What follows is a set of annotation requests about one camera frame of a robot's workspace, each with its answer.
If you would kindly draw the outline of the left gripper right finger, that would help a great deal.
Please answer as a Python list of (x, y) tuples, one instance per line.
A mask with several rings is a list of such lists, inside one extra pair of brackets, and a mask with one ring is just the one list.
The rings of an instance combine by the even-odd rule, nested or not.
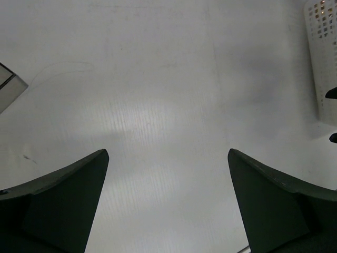
[(251, 252), (336, 252), (336, 191), (236, 149), (227, 158)]

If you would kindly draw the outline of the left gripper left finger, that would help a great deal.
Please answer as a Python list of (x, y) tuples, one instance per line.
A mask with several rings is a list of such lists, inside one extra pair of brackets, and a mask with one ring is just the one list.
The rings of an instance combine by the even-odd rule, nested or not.
[(1, 190), (1, 252), (84, 252), (108, 162), (101, 149)]

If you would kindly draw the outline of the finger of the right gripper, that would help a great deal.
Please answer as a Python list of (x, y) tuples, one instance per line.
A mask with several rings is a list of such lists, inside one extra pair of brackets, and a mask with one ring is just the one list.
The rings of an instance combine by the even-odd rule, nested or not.
[(332, 142), (332, 143), (337, 143), (337, 133), (332, 134), (329, 137), (329, 141)]
[(337, 99), (337, 87), (335, 87), (335, 88), (329, 90), (329, 91), (326, 93), (325, 97), (326, 97), (327, 99), (335, 99), (335, 100), (336, 100), (336, 99)]

